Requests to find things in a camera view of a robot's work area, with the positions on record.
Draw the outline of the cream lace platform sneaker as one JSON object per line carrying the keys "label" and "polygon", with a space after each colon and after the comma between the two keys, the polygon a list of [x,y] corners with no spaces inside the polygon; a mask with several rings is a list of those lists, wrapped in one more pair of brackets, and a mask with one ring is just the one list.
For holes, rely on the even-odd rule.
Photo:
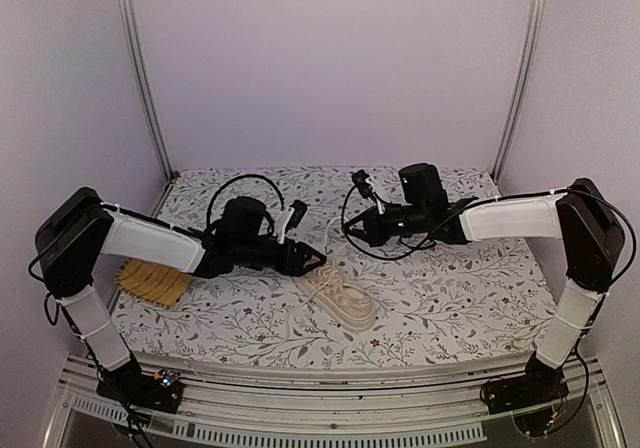
{"label": "cream lace platform sneaker", "polygon": [[347,331],[362,333],[374,325],[376,308],[367,290],[348,278],[346,268],[339,265],[347,243],[329,251],[329,230],[337,221],[337,217],[331,219],[323,235],[327,263],[301,277],[295,277],[293,283],[303,296],[304,303],[316,304]]}

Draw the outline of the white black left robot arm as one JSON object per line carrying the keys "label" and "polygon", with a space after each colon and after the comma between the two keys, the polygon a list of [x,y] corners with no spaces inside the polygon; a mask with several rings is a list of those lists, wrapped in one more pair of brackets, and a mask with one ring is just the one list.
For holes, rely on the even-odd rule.
{"label": "white black left robot arm", "polygon": [[108,204],[88,187],[78,189],[36,231],[37,280],[62,306],[102,367],[111,387],[128,402],[148,394],[148,380],[113,324],[93,283],[102,255],[137,259],[197,278],[213,279],[236,267],[270,269],[302,277],[326,262],[324,254],[288,237],[307,206],[295,201],[276,218],[254,198],[228,201],[221,217],[202,230],[183,229]]}

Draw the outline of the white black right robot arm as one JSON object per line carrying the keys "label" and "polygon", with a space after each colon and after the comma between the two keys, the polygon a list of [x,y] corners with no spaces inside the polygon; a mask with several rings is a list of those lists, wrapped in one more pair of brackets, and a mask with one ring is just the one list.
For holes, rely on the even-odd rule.
{"label": "white black right robot arm", "polygon": [[360,251],[381,247],[393,237],[420,234],[425,242],[465,245],[522,238],[531,248],[557,305],[537,344],[539,365],[517,383],[517,395],[537,404],[556,385],[559,370],[599,314],[614,284],[634,263],[638,236],[625,214],[605,200],[588,178],[536,193],[448,201],[437,182],[406,182],[407,205],[382,198],[363,171],[352,190],[374,202],[352,219],[343,218],[346,240]]}

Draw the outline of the floral patterned table mat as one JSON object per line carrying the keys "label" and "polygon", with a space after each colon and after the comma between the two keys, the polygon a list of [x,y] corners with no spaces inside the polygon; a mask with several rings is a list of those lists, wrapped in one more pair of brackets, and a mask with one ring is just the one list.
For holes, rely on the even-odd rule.
{"label": "floral patterned table mat", "polygon": [[[307,298],[297,280],[238,269],[192,282],[162,309],[121,295],[113,320],[129,347],[184,360],[286,369],[383,369],[526,353],[555,308],[527,242],[440,244],[405,255],[390,242],[358,251],[339,226],[368,206],[351,189],[349,167],[192,169],[176,181],[162,220],[203,228],[238,196],[272,212],[301,200],[308,211],[292,237],[327,253]],[[334,288],[371,296],[370,328],[356,333],[320,307]]]}

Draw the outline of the yellow woven placemat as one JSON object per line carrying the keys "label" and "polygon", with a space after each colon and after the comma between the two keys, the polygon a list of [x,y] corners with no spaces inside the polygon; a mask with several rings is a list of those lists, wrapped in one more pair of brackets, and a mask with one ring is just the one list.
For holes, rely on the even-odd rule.
{"label": "yellow woven placemat", "polygon": [[138,259],[127,260],[115,277],[123,293],[164,309],[172,308],[193,280],[175,268]]}

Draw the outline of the aluminium front rail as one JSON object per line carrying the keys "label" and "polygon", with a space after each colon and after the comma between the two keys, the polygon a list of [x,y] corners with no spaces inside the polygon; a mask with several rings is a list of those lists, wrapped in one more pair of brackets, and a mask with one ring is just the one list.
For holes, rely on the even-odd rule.
{"label": "aluminium front rail", "polygon": [[491,413],[480,394],[519,375],[522,355],[383,369],[284,369],[140,354],[146,372],[181,373],[174,414],[145,410],[131,436],[125,411],[96,392],[94,365],[71,356],[59,377],[47,447],[625,447],[596,358],[564,368],[560,430],[531,438],[535,406]]}

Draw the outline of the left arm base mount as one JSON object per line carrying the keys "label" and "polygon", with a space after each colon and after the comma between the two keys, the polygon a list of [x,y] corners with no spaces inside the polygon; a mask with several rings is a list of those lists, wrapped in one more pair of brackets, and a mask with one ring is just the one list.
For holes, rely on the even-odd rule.
{"label": "left arm base mount", "polygon": [[101,375],[96,393],[126,406],[176,414],[184,388],[185,385],[171,372],[147,375],[137,368],[121,367]]}

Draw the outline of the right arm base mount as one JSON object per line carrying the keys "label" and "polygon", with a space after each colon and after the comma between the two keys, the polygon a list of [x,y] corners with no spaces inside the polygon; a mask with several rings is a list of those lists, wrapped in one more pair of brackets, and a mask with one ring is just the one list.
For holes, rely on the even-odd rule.
{"label": "right arm base mount", "polygon": [[479,397],[490,414],[498,414],[550,403],[568,394],[563,369],[551,368],[533,354],[523,374],[487,381]]}

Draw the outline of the right aluminium frame post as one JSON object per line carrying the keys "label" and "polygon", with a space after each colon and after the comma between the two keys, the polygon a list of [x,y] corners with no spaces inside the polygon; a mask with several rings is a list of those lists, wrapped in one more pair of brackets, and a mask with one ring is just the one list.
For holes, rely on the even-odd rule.
{"label": "right aluminium frame post", "polygon": [[509,155],[516,139],[517,128],[524,106],[530,73],[534,64],[539,34],[543,22],[546,0],[529,0],[523,44],[515,83],[509,102],[502,134],[491,167],[491,177],[499,185],[506,172]]}

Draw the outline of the aluminium frame post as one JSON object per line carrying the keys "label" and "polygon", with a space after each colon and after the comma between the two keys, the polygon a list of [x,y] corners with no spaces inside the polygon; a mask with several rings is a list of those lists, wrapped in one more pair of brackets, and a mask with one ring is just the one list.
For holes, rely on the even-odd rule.
{"label": "aluminium frame post", "polygon": [[117,0],[123,25],[125,41],[129,52],[136,89],[142,112],[149,131],[151,145],[160,170],[167,183],[174,179],[174,169],[169,150],[159,122],[151,84],[144,59],[142,40],[137,23],[134,0]]}
{"label": "aluminium frame post", "polygon": [[509,155],[516,139],[517,128],[524,106],[530,73],[534,64],[539,34],[543,22],[546,0],[529,0],[523,44],[515,83],[509,102],[502,134],[491,167],[491,177],[499,185],[506,172]]}

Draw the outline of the left aluminium frame post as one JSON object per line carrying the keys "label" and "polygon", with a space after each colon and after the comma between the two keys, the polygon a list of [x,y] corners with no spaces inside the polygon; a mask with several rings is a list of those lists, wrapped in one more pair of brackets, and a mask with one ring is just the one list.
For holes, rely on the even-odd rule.
{"label": "left aluminium frame post", "polygon": [[151,84],[144,59],[142,40],[137,23],[134,0],[117,0],[123,25],[125,41],[129,52],[136,89],[142,112],[149,131],[151,145],[160,170],[167,183],[174,179],[174,169],[169,150],[159,122]]}

